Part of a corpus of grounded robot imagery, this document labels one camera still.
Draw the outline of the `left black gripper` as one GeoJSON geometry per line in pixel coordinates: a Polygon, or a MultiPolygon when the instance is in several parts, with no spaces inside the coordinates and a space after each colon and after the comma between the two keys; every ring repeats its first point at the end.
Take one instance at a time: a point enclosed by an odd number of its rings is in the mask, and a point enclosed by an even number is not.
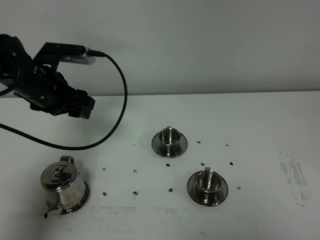
{"type": "Polygon", "coordinates": [[[67,114],[74,118],[88,119],[95,100],[84,90],[68,85],[60,72],[49,66],[34,66],[31,73],[24,76],[14,94],[30,103],[30,108],[53,116],[67,114]]]}

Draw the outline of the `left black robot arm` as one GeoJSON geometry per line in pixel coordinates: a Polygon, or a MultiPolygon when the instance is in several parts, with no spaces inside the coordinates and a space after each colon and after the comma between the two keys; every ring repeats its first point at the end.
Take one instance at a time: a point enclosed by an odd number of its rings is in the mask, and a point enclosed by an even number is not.
{"type": "Polygon", "coordinates": [[[95,58],[82,45],[47,42],[31,58],[16,36],[0,36],[0,82],[34,111],[53,116],[88,119],[95,100],[84,90],[69,86],[57,71],[60,62],[90,65],[95,58]]]}

